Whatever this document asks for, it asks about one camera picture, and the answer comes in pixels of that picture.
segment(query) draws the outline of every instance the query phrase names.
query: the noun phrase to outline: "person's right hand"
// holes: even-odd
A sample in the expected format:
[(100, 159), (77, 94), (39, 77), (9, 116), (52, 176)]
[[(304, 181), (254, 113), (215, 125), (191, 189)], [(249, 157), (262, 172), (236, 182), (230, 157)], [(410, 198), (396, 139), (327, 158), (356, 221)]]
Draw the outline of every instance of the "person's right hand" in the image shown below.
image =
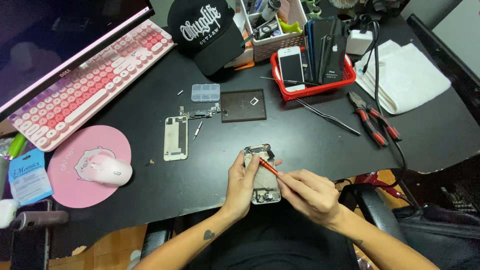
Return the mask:
[(330, 227), (340, 222), (341, 206), (335, 184), (307, 170), (278, 172), (282, 197), (313, 222)]

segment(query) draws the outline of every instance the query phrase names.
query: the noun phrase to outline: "screwdriver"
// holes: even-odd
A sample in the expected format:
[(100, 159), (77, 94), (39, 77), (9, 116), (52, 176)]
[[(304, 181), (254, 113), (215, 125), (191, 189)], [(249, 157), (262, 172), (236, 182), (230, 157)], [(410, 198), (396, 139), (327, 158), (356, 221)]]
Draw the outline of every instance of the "screwdriver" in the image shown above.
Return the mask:
[(202, 127), (202, 124), (203, 124), (203, 123), (204, 123), (204, 122), (201, 121), (201, 122), (200, 122), (200, 125), (197, 127), (197, 131), (195, 131), (195, 136), (193, 136), (193, 140), (195, 140), (195, 138), (197, 137), (198, 132), (200, 131), (200, 128)]
[[(277, 79), (274, 79), (274, 78), (268, 78), (268, 77), (262, 77), (260, 76), (260, 78), (263, 78), (263, 79), (270, 79), (270, 80), (277, 80)], [(292, 83), (292, 84), (296, 84), (296, 85), (306, 85), (306, 86), (320, 86), (320, 84), (316, 84), (316, 83), (309, 83), (309, 82), (299, 82), (299, 81), (293, 81), (293, 80), (282, 80), (282, 79), (278, 79), (280, 81), (284, 81), (284, 82), (288, 82), (288, 83)]]
[[(246, 148), (246, 150), (247, 150), (250, 154), (254, 155), (254, 153), (253, 153), (252, 151), (250, 151), (250, 149)], [(268, 164), (268, 162), (267, 162), (266, 160), (264, 160), (264, 159), (262, 159), (262, 158), (260, 158), (260, 164), (261, 164), (262, 166), (264, 166), (267, 170), (271, 171), (275, 176), (276, 176), (276, 174), (278, 173), (270, 164)]]

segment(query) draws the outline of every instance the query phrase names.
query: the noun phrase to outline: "person's left hand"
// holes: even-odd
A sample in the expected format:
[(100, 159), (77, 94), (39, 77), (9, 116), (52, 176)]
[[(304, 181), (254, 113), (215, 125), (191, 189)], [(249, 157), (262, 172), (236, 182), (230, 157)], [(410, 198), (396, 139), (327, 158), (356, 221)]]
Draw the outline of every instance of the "person's left hand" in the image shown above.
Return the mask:
[[(240, 151), (232, 167), (228, 170), (227, 198), (222, 210), (235, 220), (245, 217), (250, 209), (253, 194), (253, 177), (257, 173), (260, 157), (254, 155), (248, 167), (245, 168), (243, 150)], [(275, 165), (282, 164), (282, 160), (275, 160)]]

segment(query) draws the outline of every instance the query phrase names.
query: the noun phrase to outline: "black desk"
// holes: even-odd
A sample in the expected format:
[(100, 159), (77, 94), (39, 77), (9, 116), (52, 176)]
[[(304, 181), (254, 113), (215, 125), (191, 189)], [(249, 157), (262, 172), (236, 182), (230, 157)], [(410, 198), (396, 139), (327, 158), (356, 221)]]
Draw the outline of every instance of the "black desk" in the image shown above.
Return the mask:
[[(401, 18), (381, 25), (380, 43), (392, 39), (413, 43), (425, 51)], [(189, 124), (189, 157), (163, 161), (164, 121), (186, 109), (209, 108), (190, 100), (193, 84), (211, 83), (189, 59), (175, 49), (137, 79), (85, 126), (104, 124), (122, 131), (132, 148), (134, 176), (105, 201), (70, 213), (67, 226), (53, 231), (51, 257), (71, 256), (80, 246), (90, 247), (107, 233), (218, 207), (225, 199), (227, 169), (245, 146), (268, 142), (285, 171), (308, 169), (331, 180), (381, 169), (400, 168), (395, 147), (379, 149), (367, 136), (346, 98), (355, 91), (366, 102), (373, 100), (357, 85), (306, 98), (320, 111), (331, 114), (360, 131), (357, 137), (304, 109), (285, 103), (271, 76), (268, 62), (243, 71), (222, 74), (221, 91), (263, 88), (267, 120), (224, 123), (220, 115)], [(480, 128), (451, 88), (434, 100), (407, 113), (390, 117), (403, 136), (401, 146), (411, 170), (434, 172), (475, 155), (480, 149)]]

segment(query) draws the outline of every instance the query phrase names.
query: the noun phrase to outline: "orange screwdriver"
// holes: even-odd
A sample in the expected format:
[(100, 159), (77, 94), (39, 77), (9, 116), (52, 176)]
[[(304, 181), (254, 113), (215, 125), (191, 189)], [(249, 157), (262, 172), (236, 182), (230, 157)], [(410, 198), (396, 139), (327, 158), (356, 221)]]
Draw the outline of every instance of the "orange screwdriver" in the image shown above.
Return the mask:
[[(246, 148), (246, 150), (247, 150), (250, 154), (254, 155), (254, 153), (253, 153), (252, 151), (250, 151), (250, 149)], [(260, 158), (260, 164), (261, 164), (262, 166), (264, 166), (267, 170), (271, 171), (275, 176), (276, 176), (276, 174), (278, 173), (270, 164), (268, 164), (268, 162), (267, 162), (266, 160), (264, 160), (264, 159), (262, 159), (262, 158)]]

